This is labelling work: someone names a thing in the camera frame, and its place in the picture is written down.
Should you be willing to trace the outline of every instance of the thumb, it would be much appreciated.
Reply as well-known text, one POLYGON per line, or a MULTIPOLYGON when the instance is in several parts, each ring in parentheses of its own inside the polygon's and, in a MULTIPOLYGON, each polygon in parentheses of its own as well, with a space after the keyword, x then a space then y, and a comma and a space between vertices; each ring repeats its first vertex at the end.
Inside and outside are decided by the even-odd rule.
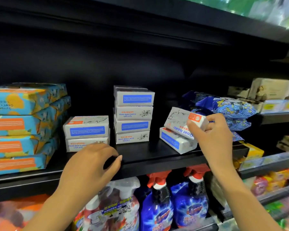
POLYGON ((113 176, 119 171, 121 167, 122 155, 119 155, 115 161, 105 170, 103 177, 108 182, 113 178, 113 176))
POLYGON ((194 138, 198 140, 198 142, 201 142, 205 139, 206 133, 200 129, 194 122, 191 120, 187 120, 186 122, 189 131, 193 134, 194 138))

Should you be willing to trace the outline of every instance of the blue spray bottle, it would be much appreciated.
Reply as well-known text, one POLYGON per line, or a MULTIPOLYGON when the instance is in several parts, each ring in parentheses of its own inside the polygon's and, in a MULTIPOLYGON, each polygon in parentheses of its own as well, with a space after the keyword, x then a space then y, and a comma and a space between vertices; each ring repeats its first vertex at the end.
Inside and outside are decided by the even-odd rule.
POLYGON ((143 201, 140 214, 141 231, 168 231, 173 218, 173 203, 166 184, 166 177, 171 172, 164 171, 148 174, 147 186, 152 192, 143 201))
POLYGON ((203 181, 205 172, 210 171, 206 164, 187 167, 184 176, 188 183, 174 196, 174 220, 179 228, 193 227, 205 219, 208 212, 208 197, 203 181))

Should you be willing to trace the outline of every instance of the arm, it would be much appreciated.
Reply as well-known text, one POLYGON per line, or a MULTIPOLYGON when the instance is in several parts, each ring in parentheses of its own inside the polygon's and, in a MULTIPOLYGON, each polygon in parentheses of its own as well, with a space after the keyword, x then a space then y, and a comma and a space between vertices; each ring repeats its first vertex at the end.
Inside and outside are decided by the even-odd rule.
POLYGON ((212 173, 222 186, 224 196, 241 231, 281 231, 276 221, 244 185, 232 163, 232 133, 222 114, 207 116, 209 123, 202 131, 187 121, 190 132, 198 140, 212 173))
POLYGON ((112 155, 118 156, 117 151, 104 143, 90 144, 73 155, 62 172, 58 188, 23 231, 65 230, 119 170, 121 155, 103 169, 112 155))

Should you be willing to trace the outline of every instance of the right hand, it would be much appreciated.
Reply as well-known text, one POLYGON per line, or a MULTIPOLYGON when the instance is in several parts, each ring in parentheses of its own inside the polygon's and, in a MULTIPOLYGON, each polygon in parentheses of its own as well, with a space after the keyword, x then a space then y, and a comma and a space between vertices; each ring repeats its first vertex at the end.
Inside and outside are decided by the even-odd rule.
POLYGON ((234 169, 232 162, 232 133, 222 114, 207 116, 210 122, 205 131, 201 130, 194 122, 188 120, 189 131, 199 143, 211 170, 234 169))

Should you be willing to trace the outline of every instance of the yellow price tag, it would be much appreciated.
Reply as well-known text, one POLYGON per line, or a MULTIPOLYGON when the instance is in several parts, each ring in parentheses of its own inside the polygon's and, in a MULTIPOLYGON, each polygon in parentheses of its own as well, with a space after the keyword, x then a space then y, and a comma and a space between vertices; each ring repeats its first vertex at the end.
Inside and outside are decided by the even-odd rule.
POLYGON ((265 104, 263 109, 272 110, 272 109, 274 109, 274 107, 275 107, 275 104, 265 104))

